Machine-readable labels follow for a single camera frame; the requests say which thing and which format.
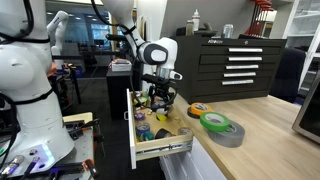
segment orange tape roll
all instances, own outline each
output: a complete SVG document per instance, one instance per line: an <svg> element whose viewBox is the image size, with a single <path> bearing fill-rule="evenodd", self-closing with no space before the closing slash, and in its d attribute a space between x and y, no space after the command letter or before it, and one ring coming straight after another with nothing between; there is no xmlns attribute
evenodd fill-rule
<svg viewBox="0 0 320 180"><path fill-rule="evenodd" d="M209 105L204 103L199 103L199 102L191 104L190 109L192 114L195 114L198 116L200 116L202 113L205 113L205 112L212 112L212 108Z"/></svg>

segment bottle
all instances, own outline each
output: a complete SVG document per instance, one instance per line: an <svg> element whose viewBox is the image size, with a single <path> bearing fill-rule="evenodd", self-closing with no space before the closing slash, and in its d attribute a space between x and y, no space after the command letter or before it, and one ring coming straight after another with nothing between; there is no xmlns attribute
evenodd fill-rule
<svg viewBox="0 0 320 180"><path fill-rule="evenodd" d="M233 25L232 24L226 24L223 26L222 30L222 38L232 38L232 33L233 33Z"/></svg>
<svg viewBox="0 0 320 180"><path fill-rule="evenodd" d="M193 20L187 21L186 26L186 36L191 36L193 34Z"/></svg>
<svg viewBox="0 0 320 180"><path fill-rule="evenodd" d="M200 23L200 15L198 13L198 9L196 9L196 12L194 12L192 16L192 21L193 21L193 31L198 31L199 23Z"/></svg>

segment glass wall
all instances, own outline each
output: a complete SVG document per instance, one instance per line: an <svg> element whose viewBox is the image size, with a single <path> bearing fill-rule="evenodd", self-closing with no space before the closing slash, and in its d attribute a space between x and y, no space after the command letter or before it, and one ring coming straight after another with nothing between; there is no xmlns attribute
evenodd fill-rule
<svg viewBox="0 0 320 180"><path fill-rule="evenodd" d="M103 6L98 6L100 14L109 20L108 12ZM90 4L46 1L47 24L59 11L69 14L65 33L63 55L75 55L81 51L111 50L111 43L105 38L111 34L111 27L105 25L96 16ZM50 36L51 44L55 43L54 35Z"/></svg>

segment workbench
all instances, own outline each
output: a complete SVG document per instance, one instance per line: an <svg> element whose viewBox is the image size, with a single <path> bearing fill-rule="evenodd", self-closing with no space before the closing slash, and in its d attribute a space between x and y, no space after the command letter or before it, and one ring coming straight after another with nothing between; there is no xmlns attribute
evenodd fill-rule
<svg viewBox="0 0 320 180"><path fill-rule="evenodd" d="M72 121L79 121L84 120L84 123L88 123L92 121L92 113L82 113L82 114L75 114L71 116L63 117L64 122L72 122ZM84 135L81 136L79 139L76 140L75 148L64 157L59 163L71 163L71 162L83 162L86 159L94 159L94 152L93 152L93 130L89 129L83 132ZM91 179L90 171L84 171L82 174L70 174L66 176L62 176L61 179L81 179L81 180L88 180Z"/></svg>
<svg viewBox="0 0 320 180"><path fill-rule="evenodd" d="M173 106L226 179L319 179L320 146L292 130L299 106L272 96L209 105L245 129L240 147L214 143L199 120L187 115L189 104L180 95Z"/></svg>

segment drawer pull handle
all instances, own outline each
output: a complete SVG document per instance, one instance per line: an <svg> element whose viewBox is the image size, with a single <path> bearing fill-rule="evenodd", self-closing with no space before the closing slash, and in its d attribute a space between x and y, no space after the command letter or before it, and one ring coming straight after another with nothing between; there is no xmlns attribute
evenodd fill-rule
<svg viewBox="0 0 320 180"><path fill-rule="evenodd" d="M227 85L237 85L237 84L252 84L253 80L248 79L248 80L240 80L240 81L222 81L223 86Z"/></svg>
<svg viewBox="0 0 320 180"><path fill-rule="evenodd" d="M229 52L263 52L261 48L229 48Z"/></svg>
<svg viewBox="0 0 320 180"><path fill-rule="evenodd" d="M127 120L127 121L129 120L129 112L128 111L123 113L123 118L124 118L124 120Z"/></svg>
<svg viewBox="0 0 320 180"><path fill-rule="evenodd" d="M225 73L223 77L242 77L242 76L256 76L255 72L248 73Z"/></svg>
<svg viewBox="0 0 320 180"><path fill-rule="evenodd" d="M259 65L226 66L226 69L258 69Z"/></svg>
<svg viewBox="0 0 320 180"><path fill-rule="evenodd" d="M262 57L229 57L229 61L262 61Z"/></svg>

